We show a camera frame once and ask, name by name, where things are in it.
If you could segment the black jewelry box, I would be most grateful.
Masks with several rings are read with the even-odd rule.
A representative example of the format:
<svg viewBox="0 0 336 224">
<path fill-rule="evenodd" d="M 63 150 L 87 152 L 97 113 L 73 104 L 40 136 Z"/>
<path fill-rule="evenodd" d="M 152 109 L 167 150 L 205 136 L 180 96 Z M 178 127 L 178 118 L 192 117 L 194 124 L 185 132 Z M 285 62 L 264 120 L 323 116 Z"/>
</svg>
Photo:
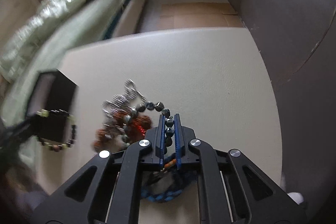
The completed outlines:
<svg viewBox="0 0 336 224">
<path fill-rule="evenodd" d="M 43 140 L 62 143 L 70 126 L 70 110 L 77 85 L 61 71 L 39 73 L 27 101 L 25 116 L 41 115 L 36 134 Z"/>
</svg>

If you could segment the green bed sheet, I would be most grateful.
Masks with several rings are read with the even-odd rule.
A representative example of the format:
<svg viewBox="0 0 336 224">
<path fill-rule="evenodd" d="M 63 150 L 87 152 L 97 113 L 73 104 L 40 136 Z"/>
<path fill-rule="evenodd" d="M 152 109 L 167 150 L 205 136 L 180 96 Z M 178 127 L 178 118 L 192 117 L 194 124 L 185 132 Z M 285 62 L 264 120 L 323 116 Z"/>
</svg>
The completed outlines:
<svg viewBox="0 0 336 224">
<path fill-rule="evenodd" d="M 1 103 L 1 118 L 6 125 L 23 119 L 38 74 L 58 68 L 68 50 L 102 40 L 127 1 L 89 0 L 54 31 L 14 82 L 5 80 L 9 89 Z"/>
</svg>

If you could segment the flattened cardboard on floor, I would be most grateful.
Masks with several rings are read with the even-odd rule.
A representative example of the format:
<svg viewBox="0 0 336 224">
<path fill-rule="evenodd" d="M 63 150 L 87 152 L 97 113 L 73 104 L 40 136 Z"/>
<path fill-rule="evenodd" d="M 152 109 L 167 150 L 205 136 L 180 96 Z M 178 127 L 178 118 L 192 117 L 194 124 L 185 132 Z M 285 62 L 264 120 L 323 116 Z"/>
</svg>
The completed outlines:
<svg viewBox="0 0 336 224">
<path fill-rule="evenodd" d="M 243 27 L 237 12 L 229 3 L 194 2 L 161 6 L 157 28 Z"/>
</svg>

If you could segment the pale green duvet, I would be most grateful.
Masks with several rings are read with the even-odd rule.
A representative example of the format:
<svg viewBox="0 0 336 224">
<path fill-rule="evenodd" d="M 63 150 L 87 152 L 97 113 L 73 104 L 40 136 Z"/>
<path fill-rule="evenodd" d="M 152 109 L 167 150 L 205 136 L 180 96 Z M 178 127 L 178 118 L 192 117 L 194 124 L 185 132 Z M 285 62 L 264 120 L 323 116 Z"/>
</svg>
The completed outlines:
<svg viewBox="0 0 336 224">
<path fill-rule="evenodd" d="M 1 53 L 1 76 L 10 83 L 14 82 L 54 31 L 88 1 L 43 0 L 35 15 L 5 43 Z"/>
</svg>

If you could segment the dark brown wardrobe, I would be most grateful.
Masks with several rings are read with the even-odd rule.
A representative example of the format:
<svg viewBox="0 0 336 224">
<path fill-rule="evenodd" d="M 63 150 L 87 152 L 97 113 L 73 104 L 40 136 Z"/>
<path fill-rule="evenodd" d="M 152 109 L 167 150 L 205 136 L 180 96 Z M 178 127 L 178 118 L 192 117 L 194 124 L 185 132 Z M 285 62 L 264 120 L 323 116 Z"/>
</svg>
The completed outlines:
<svg viewBox="0 0 336 224">
<path fill-rule="evenodd" d="M 282 174 L 307 216 L 335 205 L 335 0 L 228 0 L 250 31 L 276 97 Z"/>
</svg>

